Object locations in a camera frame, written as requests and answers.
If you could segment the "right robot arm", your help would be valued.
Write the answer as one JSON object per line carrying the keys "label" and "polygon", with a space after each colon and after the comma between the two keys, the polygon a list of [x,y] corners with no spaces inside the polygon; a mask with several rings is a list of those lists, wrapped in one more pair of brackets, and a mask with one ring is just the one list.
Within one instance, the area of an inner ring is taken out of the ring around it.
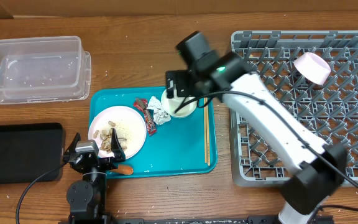
{"label": "right robot arm", "polygon": [[185,70],[167,71],[168,98],[218,98],[241,115],[274,150],[292,177],[282,185],[286,203],[277,223],[308,223],[344,182],[346,149],[330,145],[298,122],[238,54],[219,56],[196,31],[179,42]]}

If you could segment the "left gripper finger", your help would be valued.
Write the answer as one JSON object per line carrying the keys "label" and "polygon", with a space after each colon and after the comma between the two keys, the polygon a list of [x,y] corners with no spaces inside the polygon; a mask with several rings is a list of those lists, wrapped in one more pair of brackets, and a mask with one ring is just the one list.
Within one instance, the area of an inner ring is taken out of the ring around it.
{"label": "left gripper finger", "polygon": [[80,133],[76,133],[71,144],[67,147],[66,151],[63,153],[63,162],[68,162],[70,160],[70,156],[75,152],[76,145],[80,140],[81,140]]}
{"label": "left gripper finger", "polygon": [[119,138],[114,128],[112,128],[112,134],[111,134],[111,152],[113,153],[114,160],[116,162],[126,161],[126,155],[121,147],[121,144],[119,143]]}

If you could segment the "white saucer bowl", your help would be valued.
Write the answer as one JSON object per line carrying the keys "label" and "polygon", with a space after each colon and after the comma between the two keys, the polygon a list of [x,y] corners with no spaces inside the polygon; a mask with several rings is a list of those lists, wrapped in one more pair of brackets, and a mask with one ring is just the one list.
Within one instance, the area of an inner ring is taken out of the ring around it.
{"label": "white saucer bowl", "polygon": [[161,104],[164,111],[169,114],[170,116],[173,116],[174,118],[185,118],[192,114],[194,110],[196,109],[196,102],[192,102],[186,106],[184,106],[182,109],[180,109],[178,112],[175,112],[175,110],[182,104],[186,103],[187,101],[192,100],[193,97],[179,97],[177,96],[177,91],[174,91],[174,97],[168,98],[167,97],[167,91],[165,90],[162,93],[161,96]]}

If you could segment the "pink bowl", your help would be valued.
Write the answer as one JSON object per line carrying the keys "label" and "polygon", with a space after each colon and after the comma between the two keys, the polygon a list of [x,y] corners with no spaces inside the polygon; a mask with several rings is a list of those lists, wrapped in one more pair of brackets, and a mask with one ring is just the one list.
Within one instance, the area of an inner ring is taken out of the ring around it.
{"label": "pink bowl", "polygon": [[294,66],[307,80],[323,85],[331,73],[331,67],[319,55],[304,53],[294,61]]}

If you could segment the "red snack wrapper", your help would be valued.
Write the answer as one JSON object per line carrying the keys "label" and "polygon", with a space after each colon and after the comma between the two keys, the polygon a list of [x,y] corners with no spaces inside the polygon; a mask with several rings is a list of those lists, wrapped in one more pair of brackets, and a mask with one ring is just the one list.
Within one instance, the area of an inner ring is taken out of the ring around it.
{"label": "red snack wrapper", "polygon": [[152,115],[150,114],[150,111],[147,109],[147,100],[136,98],[134,102],[134,107],[143,113],[149,136],[155,134],[157,128],[155,127],[155,123],[153,121]]}

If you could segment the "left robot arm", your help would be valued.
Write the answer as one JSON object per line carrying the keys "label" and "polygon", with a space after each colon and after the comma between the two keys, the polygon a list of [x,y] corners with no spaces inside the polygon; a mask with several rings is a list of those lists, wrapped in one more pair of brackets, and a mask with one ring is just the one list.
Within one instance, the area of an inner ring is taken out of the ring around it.
{"label": "left robot arm", "polygon": [[111,157],[99,157],[96,141],[82,141],[78,133],[63,154],[63,161],[82,174],[82,179],[71,184],[67,190],[67,202],[70,205],[68,223],[117,223],[117,220],[105,211],[106,172],[117,169],[116,164],[124,162],[126,156],[115,130],[112,130],[108,139],[112,144]]}

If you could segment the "white tissue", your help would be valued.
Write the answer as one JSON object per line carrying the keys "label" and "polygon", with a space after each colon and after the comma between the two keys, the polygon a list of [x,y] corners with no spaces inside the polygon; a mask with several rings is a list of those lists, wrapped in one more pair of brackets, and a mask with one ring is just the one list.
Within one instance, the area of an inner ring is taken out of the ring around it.
{"label": "white tissue", "polygon": [[153,121],[159,126],[171,120],[171,116],[163,109],[161,101],[155,96],[150,98],[147,109],[153,112]]}

